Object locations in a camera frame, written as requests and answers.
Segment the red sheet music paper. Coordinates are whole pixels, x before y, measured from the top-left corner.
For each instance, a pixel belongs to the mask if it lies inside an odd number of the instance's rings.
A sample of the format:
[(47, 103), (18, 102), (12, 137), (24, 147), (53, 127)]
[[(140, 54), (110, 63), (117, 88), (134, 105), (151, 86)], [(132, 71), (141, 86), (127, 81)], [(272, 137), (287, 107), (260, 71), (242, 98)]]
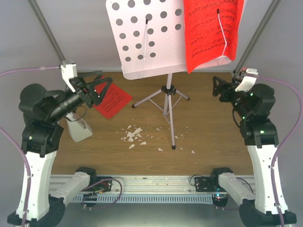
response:
[(112, 83), (106, 92), (106, 95), (99, 105), (94, 105), (94, 108), (105, 118), (111, 119), (119, 113), (133, 97)]

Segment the white metronome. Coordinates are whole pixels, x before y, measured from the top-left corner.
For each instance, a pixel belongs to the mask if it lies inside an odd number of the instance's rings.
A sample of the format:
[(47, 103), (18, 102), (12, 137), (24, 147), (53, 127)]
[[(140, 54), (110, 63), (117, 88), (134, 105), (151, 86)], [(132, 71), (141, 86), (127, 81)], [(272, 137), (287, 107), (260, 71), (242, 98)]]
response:
[(92, 128), (76, 113), (66, 115), (67, 129), (74, 142), (80, 142), (93, 135)]

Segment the white tripod music stand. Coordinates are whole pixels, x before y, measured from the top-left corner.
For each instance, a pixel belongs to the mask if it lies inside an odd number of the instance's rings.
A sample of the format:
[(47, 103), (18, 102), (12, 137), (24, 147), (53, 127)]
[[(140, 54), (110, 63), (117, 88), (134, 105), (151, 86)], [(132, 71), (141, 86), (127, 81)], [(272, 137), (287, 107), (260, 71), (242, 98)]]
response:
[(171, 147), (176, 148), (172, 96), (190, 98), (172, 85), (173, 73), (186, 71), (184, 5), (181, 0), (107, 0), (106, 10), (125, 79), (166, 74), (167, 84), (133, 104), (151, 101), (163, 92), (163, 116), (170, 124)]

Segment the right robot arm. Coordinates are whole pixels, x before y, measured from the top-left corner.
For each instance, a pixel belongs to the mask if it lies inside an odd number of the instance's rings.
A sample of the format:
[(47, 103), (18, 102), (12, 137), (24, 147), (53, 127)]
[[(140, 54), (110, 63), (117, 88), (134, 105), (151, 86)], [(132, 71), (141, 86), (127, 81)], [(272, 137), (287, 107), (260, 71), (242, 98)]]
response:
[(288, 209), (279, 177), (276, 126), (269, 115), (275, 104), (274, 89), (245, 76), (227, 82), (213, 77), (213, 96), (230, 103), (232, 112), (241, 118), (238, 125), (253, 166), (255, 191), (251, 192), (230, 171), (214, 169), (210, 187), (224, 189), (239, 206), (242, 223), (247, 227), (280, 226), (297, 223), (296, 214)]

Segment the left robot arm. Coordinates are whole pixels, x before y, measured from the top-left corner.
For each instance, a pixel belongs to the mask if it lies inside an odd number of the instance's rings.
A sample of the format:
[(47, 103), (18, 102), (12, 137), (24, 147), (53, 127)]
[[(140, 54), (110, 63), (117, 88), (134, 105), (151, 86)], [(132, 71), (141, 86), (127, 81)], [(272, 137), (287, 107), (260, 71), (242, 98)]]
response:
[(81, 73), (71, 79), (72, 87), (64, 91), (48, 91), (40, 84), (30, 84), (21, 91), (18, 107), (25, 122), (21, 143), (25, 170), (20, 202), (8, 216), (9, 224), (54, 227), (76, 195), (96, 189), (96, 170), (79, 167), (60, 189), (49, 192), (51, 170), (63, 133), (59, 121), (82, 105), (91, 108), (101, 104), (112, 84), (112, 78), (103, 77), (101, 71), (93, 75), (94, 80), (86, 82), (86, 73)]

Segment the white debris pile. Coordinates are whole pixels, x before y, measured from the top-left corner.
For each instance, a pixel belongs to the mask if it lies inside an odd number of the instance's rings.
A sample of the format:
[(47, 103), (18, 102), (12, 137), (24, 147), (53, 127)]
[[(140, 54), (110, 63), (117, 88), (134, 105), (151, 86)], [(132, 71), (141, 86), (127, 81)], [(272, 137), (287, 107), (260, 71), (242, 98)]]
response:
[(122, 129), (122, 131), (124, 134), (121, 136), (120, 140), (127, 143), (128, 149), (133, 149), (136, 146), (147, 145), (147, 141), (142, 135), (143, 129), (141, 127), (137, 127), (136, 125), (128, 125), (125, 129)]

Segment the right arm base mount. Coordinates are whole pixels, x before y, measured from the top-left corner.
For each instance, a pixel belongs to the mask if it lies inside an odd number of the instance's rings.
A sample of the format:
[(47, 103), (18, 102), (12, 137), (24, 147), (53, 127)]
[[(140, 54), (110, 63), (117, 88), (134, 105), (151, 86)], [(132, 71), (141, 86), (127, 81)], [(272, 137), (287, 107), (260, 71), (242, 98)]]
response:
[(193, 175), (189, 178), (191, 186), (195, 187), (196, 192), (219, 192), (220, 189), (212, 184), (211, 177)]

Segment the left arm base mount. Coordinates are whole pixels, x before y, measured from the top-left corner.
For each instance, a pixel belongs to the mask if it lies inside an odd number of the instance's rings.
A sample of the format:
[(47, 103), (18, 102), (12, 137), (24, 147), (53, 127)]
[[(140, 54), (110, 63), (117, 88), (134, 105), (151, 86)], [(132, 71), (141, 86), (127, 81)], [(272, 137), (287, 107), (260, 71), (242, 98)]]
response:
[(105, 193), (110, 192), (112, 188), (112, 179), (111, 176), (97, 176), (96, 179), (96, 185), (90, 187), (90, 188), (84, 188), (82, 189), (82, 192), (94, 192), (94, 193)]

